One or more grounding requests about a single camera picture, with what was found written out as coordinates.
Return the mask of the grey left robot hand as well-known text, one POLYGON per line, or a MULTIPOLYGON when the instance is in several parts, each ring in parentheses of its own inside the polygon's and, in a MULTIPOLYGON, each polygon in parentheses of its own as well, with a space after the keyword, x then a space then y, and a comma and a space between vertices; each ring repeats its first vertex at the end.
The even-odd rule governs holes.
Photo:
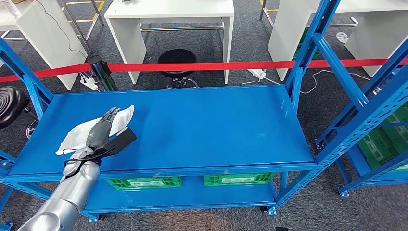
POLYGON ((86 146, 95 150, 108 141, 109 134, 112 128, 114 117, 121 109, 113 107, 107 111, 100 120, 91 128, 87 139, 86 146))

